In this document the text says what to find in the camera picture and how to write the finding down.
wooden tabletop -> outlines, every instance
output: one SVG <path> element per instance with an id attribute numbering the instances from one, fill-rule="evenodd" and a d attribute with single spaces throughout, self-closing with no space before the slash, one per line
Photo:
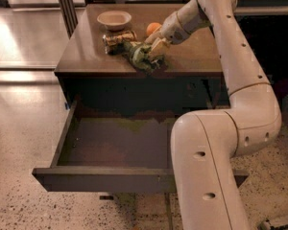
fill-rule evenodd
<path id="1" fill-rule="evenodd" d="M 103 43 L 105 27 L 97 16 L 106 11 L 119 10 L 132 16 L 127 29 L 134 30 L 138 41 L 146 39 L 151 22 L 163 23 L 183 4 L 89 4 L 70 38 L 55 70 L 58 77 L 77 76 L 137 76 L 138 71 L 122 56 L 107 55 Z M 172 45 L 165 56 L 166 76 L 213 76 L 222 73 L 216 44 L 208 28 L 199 29 L 180 45 Z"/>

desk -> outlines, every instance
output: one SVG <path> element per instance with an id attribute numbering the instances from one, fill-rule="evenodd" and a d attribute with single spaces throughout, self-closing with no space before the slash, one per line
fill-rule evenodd
<path id="1" fill-rule="evenodd" d="M 55 75 L 71 106 L 50 168 L 33 175 L 48 191 L 175 192 L 170 152 L 173 123 L 207 108 L 203 85 L 220 80 L 213 35 L 196 31 L 166 55 L 165 69 L 150 77 L 122 56 L 105 53 L 101 12 L 132 15 L 128 27 L 145 40 L 149 23 L 181 5 L 88 5 L 61 57 Z"/>

concrete floor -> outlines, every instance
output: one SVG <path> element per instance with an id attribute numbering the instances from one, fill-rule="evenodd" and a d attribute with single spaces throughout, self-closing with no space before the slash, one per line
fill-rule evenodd
<path id="1" fill-rule="evenodd" d="M 1 48 L 0 63 L 56 63 L 68 40 L 63 24 L 57 26 L 61 39 L 50 36 L 43 41 L 47 45 L 56 41 L 57 54 L 38 40 L 39 46 L 28 53 L 29 60 L 18 53 L 16 60 L 9 58 L 9 52 Z M 36 37 L 26 38 L 26 45 L 35 43 Z M 0 37 L 2 45 L 7 42 Z M 114 200 L 100 200 L 98 193 L 47 193 L 33 178 L 33 168 L 51 163 L 68 114 L 64 103 L 53 72 L 0 71 L 0 229 L 170 229 L 164 195 L 119 194 Z M 283 110 L 282 129 L 270 146 L 231 162 L 233 168 L 250 173 L 240 193 L 252 229 L 264 219 L 288 215 L 288 108 Z M 173 228 L 181 230 L 177 196 L 172 194 L 170 199 Z"/>

